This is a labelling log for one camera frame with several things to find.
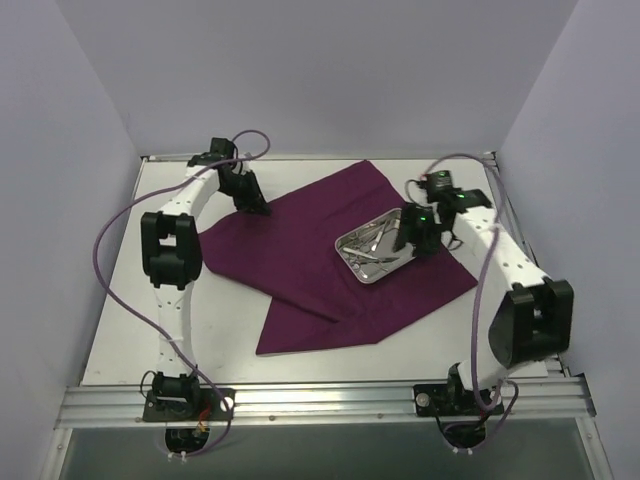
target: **white table surface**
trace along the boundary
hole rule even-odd
[[[353,163],[272,160],[251,165],[268,201]],[[404,182],[417,178],[431,161],[373,163],[404,196]],[[491,194],[484,169],[474,161],[451,160],[443,168],[452,171],[456,186],[481,188]],[[136,196],[180,183],[184,173],[185,164],[181,162],[146,163]],[[111,281],[112,288],[125,301],[151,318],[157,318],[156,303],[152,286],[142,271],[140,217],[145,211],[158,210],[169,197],[159,196],[133,209]],[[198,231],[233,211],[229,197],[214,195],[197,221]],[[464,264],[463,248],[454,255]],[[502,293],[486,290],[483,307],[495,308]],[[451,365],[469,353],[473,294],[473,290],[467,292],[377,345],[258,357],[255,349],[271,298],[203,267],[192,300],[193,348],[200,368],[219,383],[440,380],[446,378]],[[146,370],[156,369],[158,343],[154,330],[108,298],[82,384],[139,384]],[[546,375],[544,364],[537,363],[514,376]]]

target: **metal frame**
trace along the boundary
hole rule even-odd
[[[180,162],[190,155],[166,155],[143,158],[146,162]],[[270,161],[300,159],[357,159],[317,155],[286,155],[269,157]],[[499,191],[492,175],[487,175],[494,198]],[[522,236],[511,204],[506,205],[503,223],[533,257]],[[549,377],[522,379],[520,398],[512,418],[549,419],[574,418],[595,479],[612,479],[606,454],[600,443],[595,422],[595,409],[584,377],[571,377],[559,357],[546,362]],[[412,387],[417,383],[437,383],[421,380],[323,384],[254,384],[225,385],[236,390],[234,427],[255,425],[314,425],[340,423],[411,423],[433,422],[415,415]],[[513,390],[503,389],[505,401]],[[62,403],[54,438],[41,475],[43,480],[58,479],[67,454],[73,429],[83,428],[159,428],[195,426],[195,422],[143,423],[140,416],[144,398],[137,386],[76,387],[68,389]]]
[[[433,421],[415,415],[415,381],[223,385],[236,390],[234,427],[326,425],[338,423],[414,423]],[[594,414],[584,378],[523,379],[512,416],[517,419],[589,418]],[[508,402],[513,388],[504,387]],[[59,428],[195,427],[193,422],[143,423],[144,398],[137,386],[69,389]]]

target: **glass panel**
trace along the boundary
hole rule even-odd
[[[213,453],[168,462],[164,431],[76,430],[62,479],[592,479],[575,421],[510,421],[475,455],[432,423],[232,428]]]

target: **folded cloth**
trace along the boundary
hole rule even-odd
[[[209,270],[273,297],[257,354],[378,343],[476,285],[444,247],[374,284],[355,278],[336,239],[403,203],[363,161],[270,202],[270,217],[236,212],[200,234]]]

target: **white enclosure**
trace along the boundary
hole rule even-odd
[[[141,154],[497,150],[575,0],[60,0]]]
[[[2,2],[3,478],[38,476],[84,370],[92,243],[138,157],[245,128],[288,158],[498,151],[542,268],[576,290],[567,359],[635,478],[638,19],[636,0]]]

